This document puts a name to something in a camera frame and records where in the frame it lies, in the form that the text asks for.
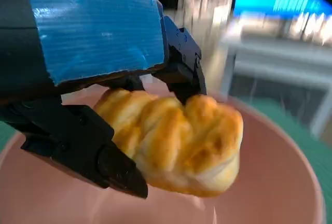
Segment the left robot hand blue tape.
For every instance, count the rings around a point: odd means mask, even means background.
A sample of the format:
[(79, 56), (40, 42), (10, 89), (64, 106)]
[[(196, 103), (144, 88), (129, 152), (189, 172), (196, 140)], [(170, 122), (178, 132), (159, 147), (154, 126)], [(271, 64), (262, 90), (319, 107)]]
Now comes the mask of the left robot hand blue tape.
[(23, 150), (144, 199), (147, 183), (113, 128), (61, 96), (94, 84), (139, 90), (151, 74), (184, 103), (206, 94), (201, 57), (158, 0), (1, 0), (1, 121), (25, 135)]

